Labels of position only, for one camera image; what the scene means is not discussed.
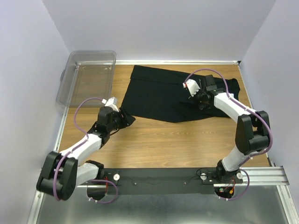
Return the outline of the black t shirt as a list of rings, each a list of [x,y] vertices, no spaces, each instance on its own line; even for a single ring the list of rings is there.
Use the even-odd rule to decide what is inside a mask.
[[[179,123],[227,118],[223,111],[211,107],[200,110],[183,88],[187,73],[136,65],[121,107],[132,116]]]

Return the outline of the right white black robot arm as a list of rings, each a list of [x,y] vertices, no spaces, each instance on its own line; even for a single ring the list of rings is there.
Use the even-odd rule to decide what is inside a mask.
[[[227,182],[237,174],[239,168],[254,156],[266,153],[273,144],[269,115],[256,111],[238,101],[228,90],[228,84],[218,88],[212,75],[195,81],[191,78],[183,82],[190,93],[190,99],[200,109],[215,107],[236,122],[235,146],[217,163],[215,178]]]

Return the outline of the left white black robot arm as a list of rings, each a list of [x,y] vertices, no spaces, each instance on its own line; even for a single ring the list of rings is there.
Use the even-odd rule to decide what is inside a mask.
[[[68,200],[75,188],[87,181],[99,184],[103,181],[103,164],[87,158],[101,149],[115,132],[131,126],[135,117],[123,108],[100,108],[97,120],[82,140],[61,152],[50,152],[44,161],[36,189],[55,197]]]

